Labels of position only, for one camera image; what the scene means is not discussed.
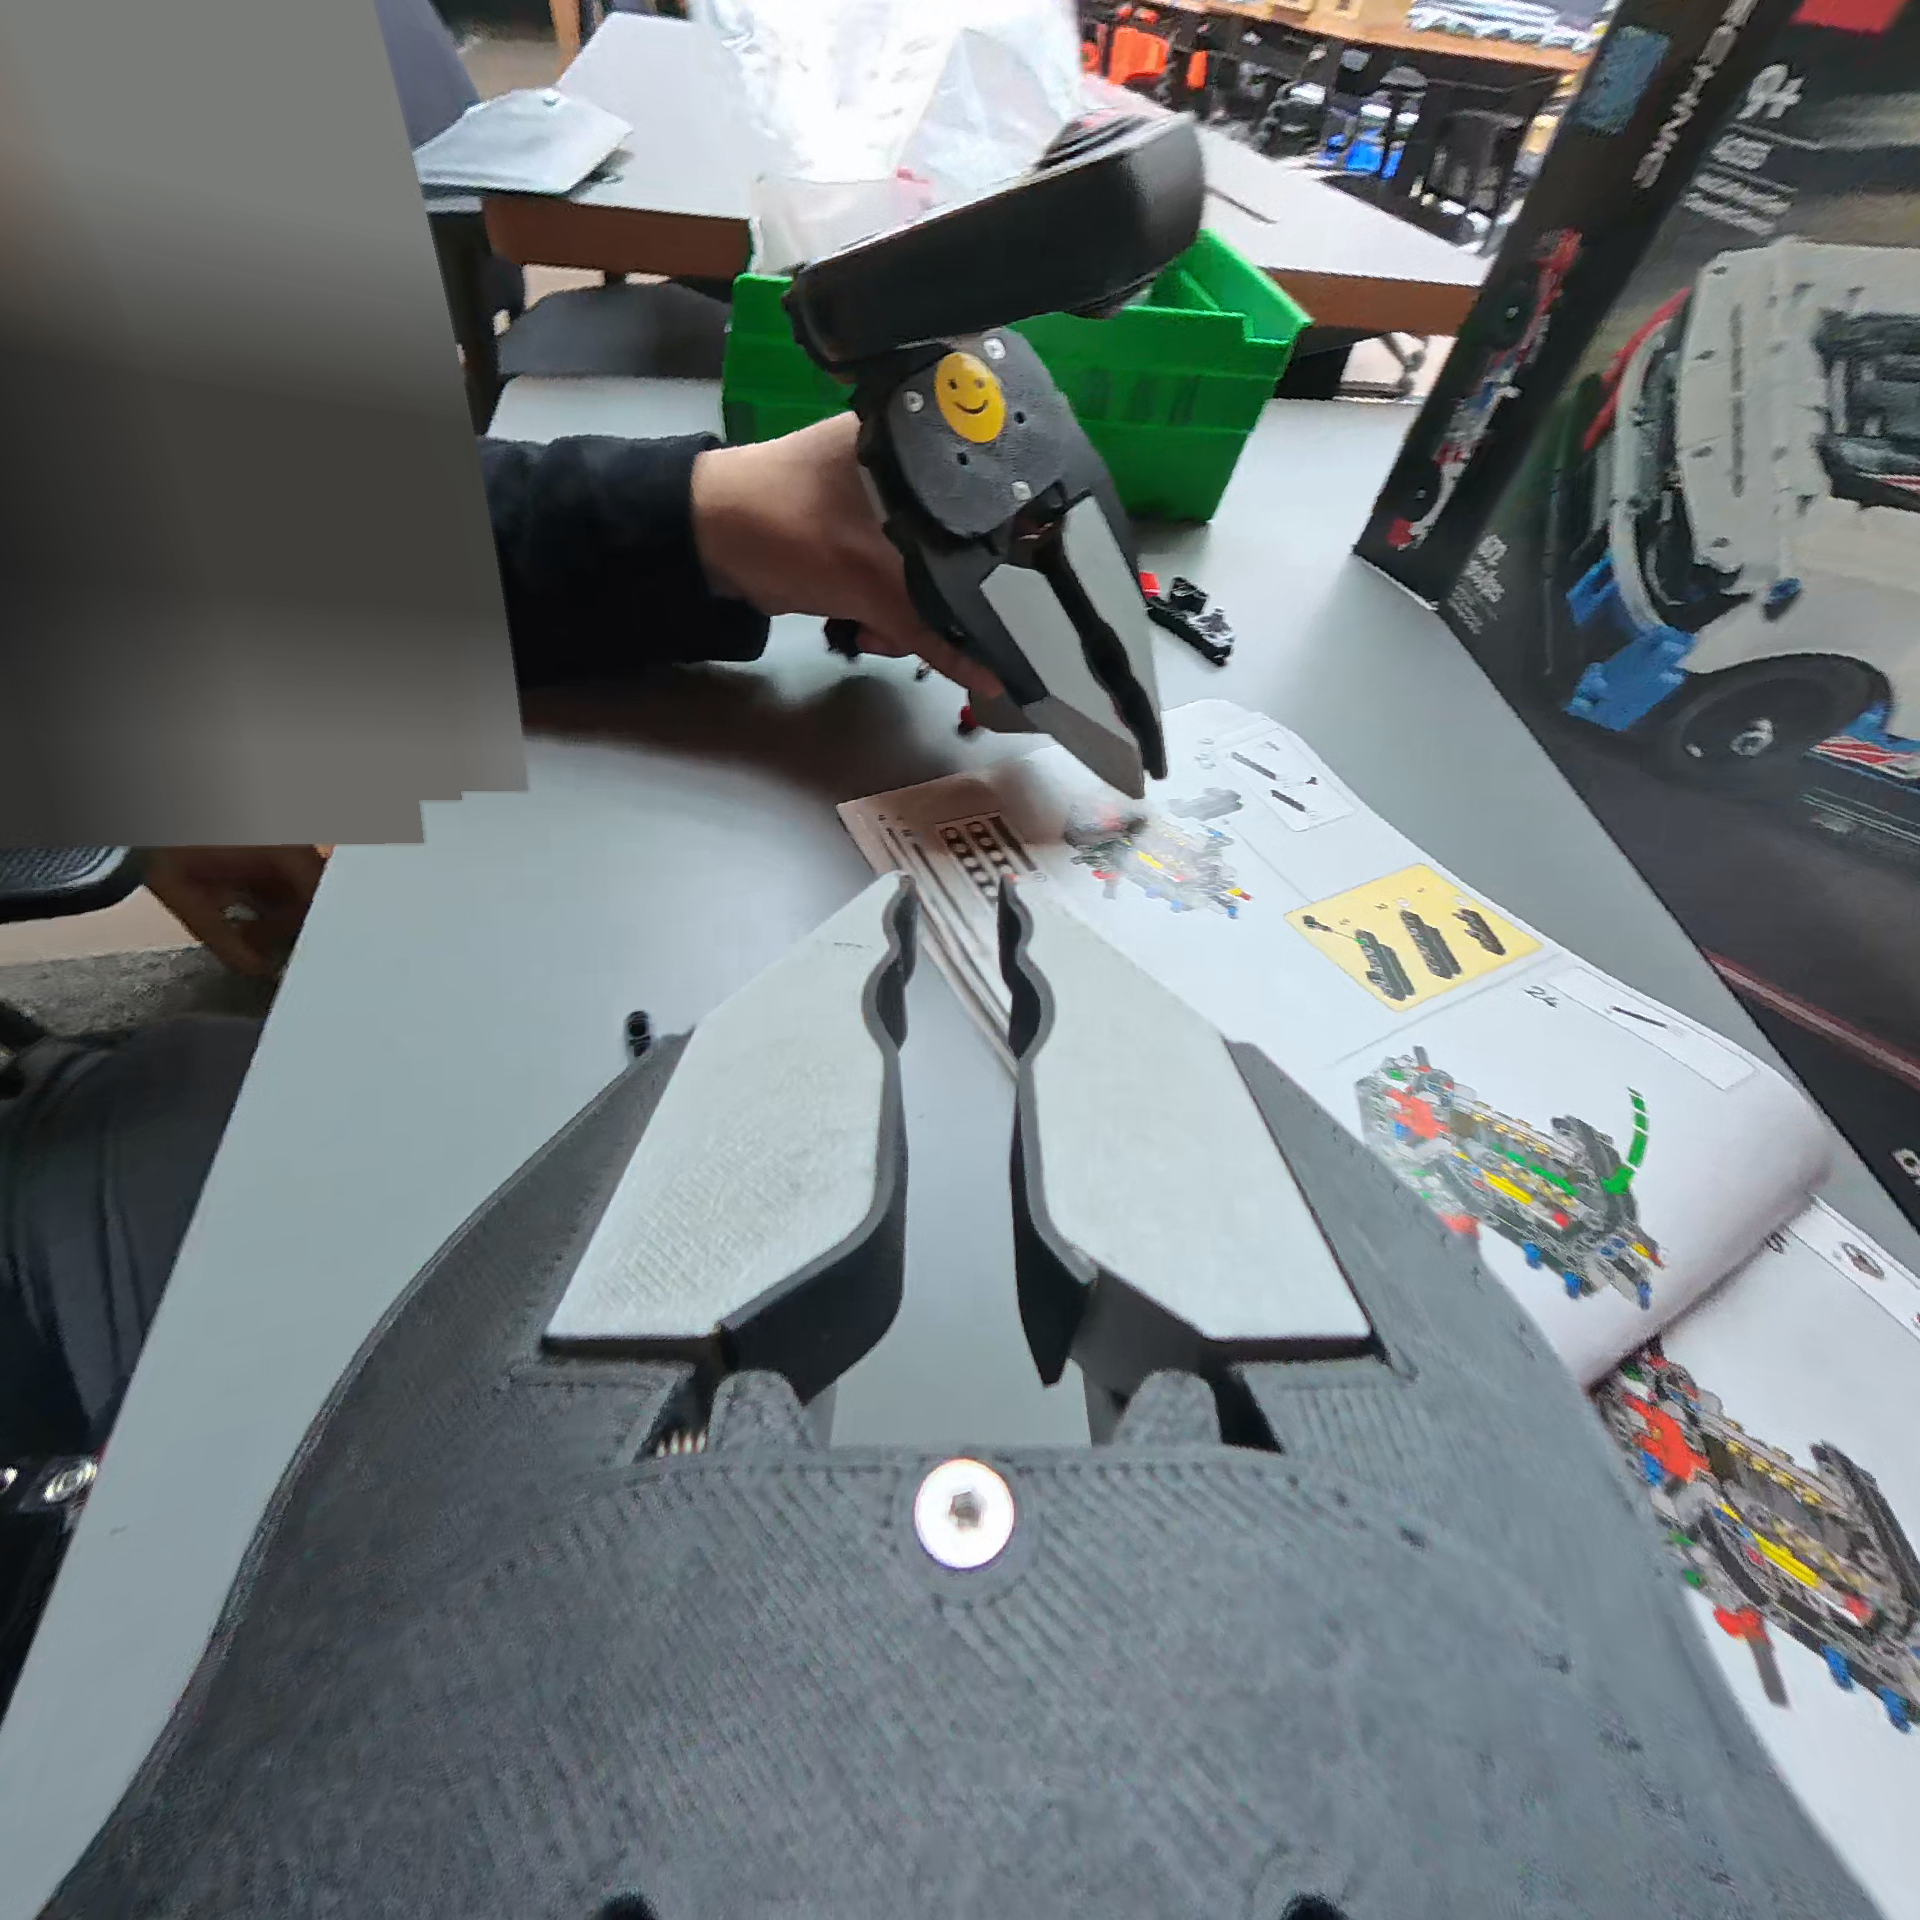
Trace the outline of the black lego gear rack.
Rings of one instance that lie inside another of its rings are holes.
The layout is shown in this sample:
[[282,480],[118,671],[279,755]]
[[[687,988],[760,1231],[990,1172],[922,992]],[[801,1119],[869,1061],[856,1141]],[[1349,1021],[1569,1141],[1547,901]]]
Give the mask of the black lego gear rack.
[[1208,591],[1177,573],[1159,577],[1159,580],[1163,597],[1159,603],[1146,601],[1151,619],[1213,666],[1227,666],[1238,650],[1238,635]]

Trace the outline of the clear plastic bag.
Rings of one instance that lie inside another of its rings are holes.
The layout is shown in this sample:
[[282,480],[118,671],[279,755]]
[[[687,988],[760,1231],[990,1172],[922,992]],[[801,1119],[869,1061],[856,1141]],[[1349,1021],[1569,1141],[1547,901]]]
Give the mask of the clear plastic bag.
[[1097,107],[1077,4],[690,4],[753,125],[753,271],[902,260],[1058,295],[1154,277],[1206,212],[1197,138]]

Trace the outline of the person's left forearm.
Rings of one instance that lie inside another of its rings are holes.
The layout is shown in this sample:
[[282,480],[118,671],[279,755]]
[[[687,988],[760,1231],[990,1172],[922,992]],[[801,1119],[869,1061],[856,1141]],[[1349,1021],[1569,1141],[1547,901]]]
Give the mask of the person's left forearm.
[[749,666],[773,619],[711,587],[693,474],[715,436],[477,442],[521,692]]

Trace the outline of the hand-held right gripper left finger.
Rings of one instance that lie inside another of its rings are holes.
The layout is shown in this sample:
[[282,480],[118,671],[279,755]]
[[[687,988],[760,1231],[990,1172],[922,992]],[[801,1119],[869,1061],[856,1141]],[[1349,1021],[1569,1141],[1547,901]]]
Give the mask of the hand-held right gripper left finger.
[[889,873],[687,1037],[545,1329],[553,1353],[827,1400],[905,1289],[905,988]]

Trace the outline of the green plastic bin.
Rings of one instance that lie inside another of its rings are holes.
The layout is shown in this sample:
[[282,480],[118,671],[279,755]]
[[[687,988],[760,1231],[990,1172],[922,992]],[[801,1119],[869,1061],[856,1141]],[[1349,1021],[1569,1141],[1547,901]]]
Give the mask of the green plastic bin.
[[[733,443],[849,410],[849,389],[795,344],[786,277],[738,275],[722,369]],[[1039,353],[1138,521],[1213,521],[1307,313],[1215,228],[1109,321],[1042,316]]]

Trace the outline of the black mesh office chair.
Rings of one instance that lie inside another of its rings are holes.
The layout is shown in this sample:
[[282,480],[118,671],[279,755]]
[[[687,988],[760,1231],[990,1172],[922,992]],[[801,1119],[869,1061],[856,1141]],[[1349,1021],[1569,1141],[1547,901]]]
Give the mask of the black mesh office chair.
[[102,913],[131,899],[139,883],[137,849],[3,849],[3,923]]

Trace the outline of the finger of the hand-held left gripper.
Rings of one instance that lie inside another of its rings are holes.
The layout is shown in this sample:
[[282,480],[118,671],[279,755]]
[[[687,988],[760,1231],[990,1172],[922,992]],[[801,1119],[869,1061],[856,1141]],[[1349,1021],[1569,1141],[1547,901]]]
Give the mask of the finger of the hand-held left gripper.
[[1000,565],[981,593],[1039,683],[1039,692],[1015,703],[1023,715],[1107,787],[1144,801],[1144,753],[1049,580],[1032,568]]
[[1109,781],[1168,775],[1154,629],[1137,565],[1105,504],[1077,499],[1046,562],[1047,587],[1067,619],[1064,660],[1047,671],[1053,695],[1107,743]]

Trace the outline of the lego instruction booklet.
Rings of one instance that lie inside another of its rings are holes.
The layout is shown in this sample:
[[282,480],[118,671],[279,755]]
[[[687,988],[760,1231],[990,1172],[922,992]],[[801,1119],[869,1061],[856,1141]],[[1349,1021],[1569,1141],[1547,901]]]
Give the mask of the lego instruction booklet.
[[1885,1915],[1918,1914],[1917,1271],[1816,1195],[1745,1048],[1435,867],[1279,721],[1166,722],[1135,803],[1053,748],[839,808],[1003,1044],[1007,881],[1341,1121],[1591,1388],[1735,1700]]

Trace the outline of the person's left hand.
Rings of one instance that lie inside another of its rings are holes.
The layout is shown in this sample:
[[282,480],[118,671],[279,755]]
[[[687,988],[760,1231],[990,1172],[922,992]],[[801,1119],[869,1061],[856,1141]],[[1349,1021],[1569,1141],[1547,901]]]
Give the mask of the person's left hand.
[[915,659],[971,699],[1003,688],[934,632],[905,587],[858,459],[853,412],[801,433],[701,453],[690,530],[706,584],[769,617],[819,617],[853,656]]

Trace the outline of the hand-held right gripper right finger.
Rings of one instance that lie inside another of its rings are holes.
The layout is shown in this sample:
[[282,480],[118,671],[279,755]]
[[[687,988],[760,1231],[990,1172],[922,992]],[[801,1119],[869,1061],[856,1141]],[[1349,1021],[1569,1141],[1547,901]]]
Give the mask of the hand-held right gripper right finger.
[[1047,1385],[1352,1360],[1377,1330],[1233,1044],[1039,881],[1000,887],[1015,1297]]

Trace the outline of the black lego car box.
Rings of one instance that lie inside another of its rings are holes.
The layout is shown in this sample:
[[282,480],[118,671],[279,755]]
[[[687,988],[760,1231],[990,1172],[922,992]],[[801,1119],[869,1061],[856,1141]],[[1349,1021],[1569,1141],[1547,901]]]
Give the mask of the black lego car box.
[[1357,544],[1918,1215],[1918,4],[1625,4]]

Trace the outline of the person's leg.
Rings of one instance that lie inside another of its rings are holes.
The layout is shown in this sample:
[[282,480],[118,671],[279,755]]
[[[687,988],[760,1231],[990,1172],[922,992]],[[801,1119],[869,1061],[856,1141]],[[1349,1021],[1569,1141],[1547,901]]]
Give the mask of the person's leg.
[[5,1706],[80,1516],[43,1485],[103,1459],[263,1026],[64,1037],[5,1016]]

